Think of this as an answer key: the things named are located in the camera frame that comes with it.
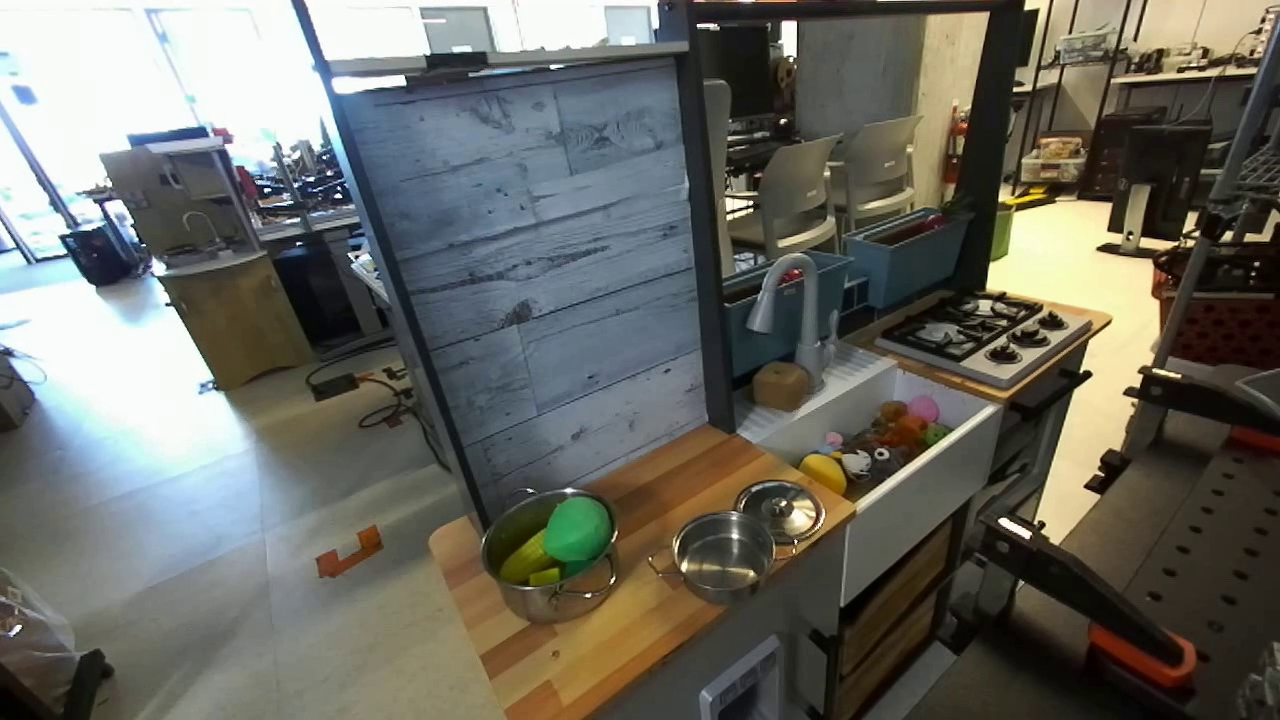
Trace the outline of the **steel pot lid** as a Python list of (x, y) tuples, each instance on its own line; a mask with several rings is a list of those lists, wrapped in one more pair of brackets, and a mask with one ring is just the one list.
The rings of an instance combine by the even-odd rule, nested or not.
[(754, 481), (736, 497), (736, 511), (750, 511), (774, 545), (798, 545), (822, 523), (819, 500), (794, 481)]

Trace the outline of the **left teal planter box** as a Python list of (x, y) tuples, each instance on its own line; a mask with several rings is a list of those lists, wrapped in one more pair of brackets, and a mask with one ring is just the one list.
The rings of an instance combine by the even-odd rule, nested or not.
[(819, 341), (832, 336), (832, 322), (846, 312), (843, 286), (856, 278), (846, 255), (836, 253), (794, 253), (772, 286), (772, 323), (750, 328), (763, 267), (740, 272), (729, 282), (724, 322), (731, 349), (731, 375), (743, 380), (769, 361), (794, 352), (798, 333), (807, 328), (803, 286), (814, 286), (811, 328)]

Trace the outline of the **teal planter box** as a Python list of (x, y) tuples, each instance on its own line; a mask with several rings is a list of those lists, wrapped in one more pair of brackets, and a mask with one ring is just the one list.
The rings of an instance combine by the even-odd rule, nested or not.
[(846, 240), (851, 267), (869, 282), (873, 308), (896, 308), (942, 286), (962, 248), (966, 222), (932, 222), (909, 232), (858, 232)]
[(724, 322), (731, 349), (731, 375), (743, 380), (769, 361), (794, 352), (798, 333), (807, 328), (803, 286), (814, 286), (811, 328), (819, 341), (832, 336), (832, 322), (846, 312), (843, 286), (856, 278), (846, 255), (836, 253), (794, 253), (772, 286), (772, 323), (750, 328), (763, 267), (740, 272), (729, 282)]

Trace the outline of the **pink toy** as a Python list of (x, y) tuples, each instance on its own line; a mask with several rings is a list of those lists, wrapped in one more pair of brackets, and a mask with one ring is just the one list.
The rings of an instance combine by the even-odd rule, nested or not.
[(939, 405), (932, 397), (910, 397), (909, 400), (910, 416), (936, 423), (939, 420)]

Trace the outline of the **grey wood backsplash panel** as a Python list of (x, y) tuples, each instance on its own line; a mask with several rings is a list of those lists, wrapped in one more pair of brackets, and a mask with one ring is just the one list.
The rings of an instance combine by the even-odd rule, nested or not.
[(668, 60), (361, 93), (338, 136), (476, 511), (708, 420)]

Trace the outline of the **large steel pot with toys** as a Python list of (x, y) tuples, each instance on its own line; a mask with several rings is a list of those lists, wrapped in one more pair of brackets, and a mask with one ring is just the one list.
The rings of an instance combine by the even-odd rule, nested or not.
[(511, 506), (478, 539), (485, 571), (526, 625), (597, 613), (616, 589), (620, 523), (602, 497), (550, 488)]

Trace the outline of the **toy stove top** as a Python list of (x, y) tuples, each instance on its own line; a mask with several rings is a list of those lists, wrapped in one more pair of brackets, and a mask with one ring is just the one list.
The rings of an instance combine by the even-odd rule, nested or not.
[(936, 302), (877, 336), (880, 352), (1007, 391), (1046, 374), (1092, 322), (1007, 293)]

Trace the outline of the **orange clamp on floor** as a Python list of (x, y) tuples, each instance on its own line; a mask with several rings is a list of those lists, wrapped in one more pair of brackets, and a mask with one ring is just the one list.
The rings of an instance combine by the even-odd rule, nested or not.
[(316, 558), (316, 576), (332, 579), (346, 567), (370, 559), (385, 549), (385, 534), (377, 523), (361, 528), (351, 545), (327, 549)]

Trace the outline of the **black orange clamp tool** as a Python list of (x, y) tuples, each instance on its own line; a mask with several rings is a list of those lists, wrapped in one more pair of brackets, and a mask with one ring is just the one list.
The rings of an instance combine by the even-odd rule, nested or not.
[(1119, 598), (1099, 571), (1056, 549), (1033, 522), (994, 515), (984, 523), (978, 551), (1007, 576), (1088, 616), (1088, 657), (1104, 661), (1145, 689), (1182, 701), (1197, 683), (1200, 654), (1191, 641), (1154, 625)]

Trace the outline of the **grey faucet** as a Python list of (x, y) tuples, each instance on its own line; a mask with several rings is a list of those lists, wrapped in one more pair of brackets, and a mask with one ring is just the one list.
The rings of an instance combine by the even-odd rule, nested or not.
[(790, 356), (811, 375), (822, 374), (822, 282), (832, 267), (826, 253), (785, 253), (769, 265), (749, 312), (749, 356), (754, 366)]

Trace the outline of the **white chair back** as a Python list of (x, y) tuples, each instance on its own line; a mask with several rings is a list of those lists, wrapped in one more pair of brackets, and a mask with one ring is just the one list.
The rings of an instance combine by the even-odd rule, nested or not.
[(729, 224), (729, 240), (761, 248), (763, 255), (798, 253), (832, 240), (836, 235), (836, 218), (826, 197), (832, 149), (836, 149), (832, 136), (774, 149), (761, 174), (750, 212)]

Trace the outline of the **brown round sponge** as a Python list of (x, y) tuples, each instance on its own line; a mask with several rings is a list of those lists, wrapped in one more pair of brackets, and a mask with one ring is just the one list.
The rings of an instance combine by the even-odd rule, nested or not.
[(750, 400), (761, 407), (794, 413), (811, 391), (811, 374), (798, 366), (761, 366), (750, 375)]

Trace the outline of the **right teal planter box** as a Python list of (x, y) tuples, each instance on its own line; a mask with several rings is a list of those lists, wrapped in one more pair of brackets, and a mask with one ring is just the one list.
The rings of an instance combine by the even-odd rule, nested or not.
[(909, 232), (858, 232), (846, 240), (851, 267), (869, 282), (873, 308), (896, 308), (942, 286), (962, 248), (966, 222), (932, 222)]

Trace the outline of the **white sink basin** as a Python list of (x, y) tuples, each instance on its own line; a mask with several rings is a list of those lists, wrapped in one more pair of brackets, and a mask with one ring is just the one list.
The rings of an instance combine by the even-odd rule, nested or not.
[(909, 549), (984, 488), (1005, 407), (873, 352), (826, 367), (819, 391), (794, 413), (754, 407), (750, 400), (736, 405), (740, 435), (794, 464), (832, 434), (858, 434), (886, 400), (910, 397), (936, 400), (946, 434), (856, 500), (856, 515), (843, 523), (841, 600), (873, 589)]

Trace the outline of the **small steel pot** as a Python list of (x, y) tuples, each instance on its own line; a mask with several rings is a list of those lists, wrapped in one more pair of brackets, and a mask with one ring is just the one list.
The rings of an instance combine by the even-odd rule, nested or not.
[(772, 538), (750, 511), (699, 511), (647, 558), (647, 567), (708, 606), (740, 606), (772, 567)]

